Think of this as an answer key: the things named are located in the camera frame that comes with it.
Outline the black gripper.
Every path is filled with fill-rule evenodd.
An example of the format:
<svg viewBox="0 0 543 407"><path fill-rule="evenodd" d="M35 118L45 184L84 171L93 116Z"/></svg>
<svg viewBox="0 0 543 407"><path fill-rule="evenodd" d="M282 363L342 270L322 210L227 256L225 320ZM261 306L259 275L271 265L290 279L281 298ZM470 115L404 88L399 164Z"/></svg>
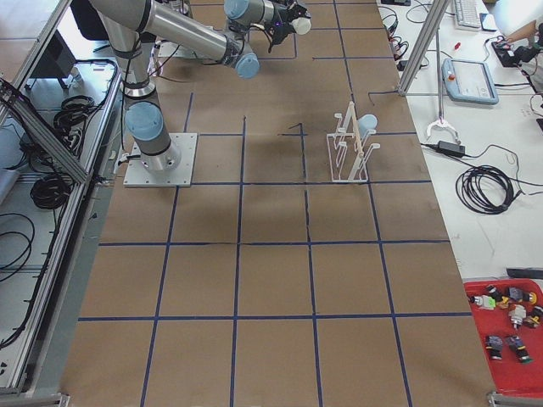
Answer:
<svg viewBox="0 0 543 407"><path fill-rule="evenodd" d="M271 45L279 45L289 35L294 33L292 22L299 17L297 2L272 2L273 14L266 21L266 33Z"/></svg>

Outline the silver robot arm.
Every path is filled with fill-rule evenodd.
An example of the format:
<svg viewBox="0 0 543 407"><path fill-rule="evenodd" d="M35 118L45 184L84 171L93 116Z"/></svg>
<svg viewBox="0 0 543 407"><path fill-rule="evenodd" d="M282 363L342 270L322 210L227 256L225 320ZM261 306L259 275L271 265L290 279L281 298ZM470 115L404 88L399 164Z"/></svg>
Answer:
<svg viewBox="0 0 543 407"><path fill-rule="evenodd" d="M182 152L166 129L155 85L148 72L141 35L148 32L186 47L217 64L232 67L239 77L250 79L260 63L246 36L261 28L272 46L291 34L311 29L311 16L301 1L226 1L226 26L218 31L158 1L93 1L109 36L124 79L122 91L132 104L124 115L127 129L140 150L142 165L150 171L175 169Z"/></svg>

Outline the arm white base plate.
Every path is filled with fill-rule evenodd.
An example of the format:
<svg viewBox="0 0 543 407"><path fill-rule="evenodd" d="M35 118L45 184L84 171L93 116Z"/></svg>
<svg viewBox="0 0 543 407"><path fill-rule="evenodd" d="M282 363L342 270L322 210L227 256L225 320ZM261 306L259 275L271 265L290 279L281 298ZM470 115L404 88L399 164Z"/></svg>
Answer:
<svg viewBox="0 0 543 407"><path fill-rule="evenodd" d="M208 57L202 53L177 45L173 42L160 41L156 42L156 44L159 46L158 57L162 59L170 56L181 59L208 59Z"/></svg>
<svg viewBox="0 0 543 407"><path fill-rule="evenodd" d="M142 153L134 143L124 177L125 187L190 187L197 151L197 133L170 133L171 145L161 155Z"/></svg>

